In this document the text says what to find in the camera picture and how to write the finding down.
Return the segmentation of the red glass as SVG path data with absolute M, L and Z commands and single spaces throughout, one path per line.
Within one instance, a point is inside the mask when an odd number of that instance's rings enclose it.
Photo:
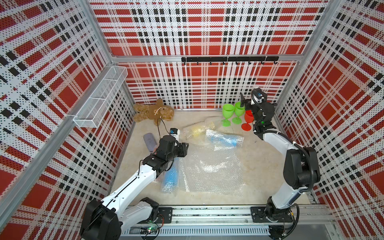
M 242 129 L 246 132 L 251 131 L 252 129 L 252 123 L 254 122 L 254 116 L 251 110 L 247 110 L 245 112 L 245 123 L 242 124 Z

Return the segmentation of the green wine glass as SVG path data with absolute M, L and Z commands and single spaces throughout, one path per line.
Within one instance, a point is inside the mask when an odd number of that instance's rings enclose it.
M 232 104 L 225 104 L 222 107 L 222 114 L 224 120 L 222 120 L 223 127 L 229 127 L 231 125 L 230 118 L 233 116 L 235 112 L 235 106 Z
M 236 117 L 232 119 L 232 122 L 236 125 L 240 125 L 242 123 L 241 116 L 245 114 L 245 111 L 245 106 L 242 105 L 242 102 L 237 102 L 234 111 Z

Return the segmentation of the light blue glass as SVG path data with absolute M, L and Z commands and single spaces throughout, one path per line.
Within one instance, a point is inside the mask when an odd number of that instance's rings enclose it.
M 207 130 L 205 141 L 214 145 L 218 150 L 240 148 L 243 145 L 244 137 L 234 134 L 225 134 L 214 130 Z

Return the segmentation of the bubble wrap sheet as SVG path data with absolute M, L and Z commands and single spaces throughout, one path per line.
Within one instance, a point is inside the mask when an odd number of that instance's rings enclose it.
M 243 196 L 243 170 L 236 150 L 191 145 L 180 159 L 179 184 L 191 193 Z

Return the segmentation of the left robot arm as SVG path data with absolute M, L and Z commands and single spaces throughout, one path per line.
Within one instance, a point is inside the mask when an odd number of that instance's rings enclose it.
M 188 154 L 189 144 L 180 143 L 177 134 L 165 135 L 153 153 L 139 162 L 138 170 L 118 189 L 102 200 L 90 201 L 80 228 L 83 240 L 117 240 L 121 234 L 142 221 L 155 222 L 159 204 L 150 198 L 130 207 L 139 193 L 163 172 L 176 158 Z

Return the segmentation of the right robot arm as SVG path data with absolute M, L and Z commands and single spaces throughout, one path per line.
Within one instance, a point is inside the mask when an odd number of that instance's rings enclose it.
M 284 159 L 283 177 L 285 182 L 267 200 L 261 218 L 270 222 L 286 220 L 294 202 L 304 193 L 310 192 L 321 180 L 317 152 L 312 147 L 303 147 L 279 132 L 272 123 L 277 104 L 267 101 L 268 95 L 260 88 L 251 92 L 246 99 L 241 94 L 241 107 L 251 111 L 253 133 L 262 141 L 272 145 Z

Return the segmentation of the yellow glass in bubble wrap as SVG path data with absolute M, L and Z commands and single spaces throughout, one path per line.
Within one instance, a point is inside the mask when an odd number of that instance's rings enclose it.
M 221 117 L 208 117 L 204 121 L 183 128 L 186 139 L 195 138 L 206 133 L 207 130 L 215 130 L 221 124 Z

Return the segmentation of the purple glass in bubble wrap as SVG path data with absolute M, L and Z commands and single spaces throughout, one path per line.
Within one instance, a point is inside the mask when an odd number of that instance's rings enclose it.
M 143 136 L 146 147 L 150 153 L 153 153 L 157 147 L 157 142 L 152 133 L 147 133 Z

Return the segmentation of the blue glass in bubble wrap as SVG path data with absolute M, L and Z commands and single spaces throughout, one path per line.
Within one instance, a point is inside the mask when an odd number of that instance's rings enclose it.
M 165 172 L 164 179 L 162 182 L 162 192 L 172 193 L 178 186 L 179 183 L 179 159 L 175 159 L 172 167 Z

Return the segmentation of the brown teddy bear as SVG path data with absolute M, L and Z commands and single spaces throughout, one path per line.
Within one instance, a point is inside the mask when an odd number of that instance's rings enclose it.
M 134 104 L 133 108 L 136 112 L 135 122 L 153 120 L 156 126 L 161 120 L 172 121 L 175 114 L 174 108 L 166 106 L 162 99 L 157 99 L 156 103 L 151 105 Z

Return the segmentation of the green circuit board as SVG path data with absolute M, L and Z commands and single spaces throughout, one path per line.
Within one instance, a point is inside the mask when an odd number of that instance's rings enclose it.
M 152 225 L 152 226 L 143 226 L 140 227 L 140 235 L 145 237 L 145 236 L 155 236 L 160 232 L 159 227 Z

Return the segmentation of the black hook rail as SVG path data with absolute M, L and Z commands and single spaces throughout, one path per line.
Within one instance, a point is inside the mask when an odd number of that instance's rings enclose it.
M 256 57 L 182 57 L 182 63 L 229 63 L 229 62 L 273 62 L 279 61 L 279 56 L 256 56 Z

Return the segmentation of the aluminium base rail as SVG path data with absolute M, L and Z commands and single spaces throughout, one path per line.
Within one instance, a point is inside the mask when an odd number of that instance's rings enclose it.
M 278 222 L 261 218 L 264 211 L 262 206 L 160 206 L 155 222 L 139 222 L 124 231 L 119 239 L 188 236 L 266 236 L 272 240 L 340 238 L 333 216 L 324 206 L 301 205 L 290 210 L 286 220 Z M 140 227 L 152 225 L 159 227 L 157 235 L 140 235 Z

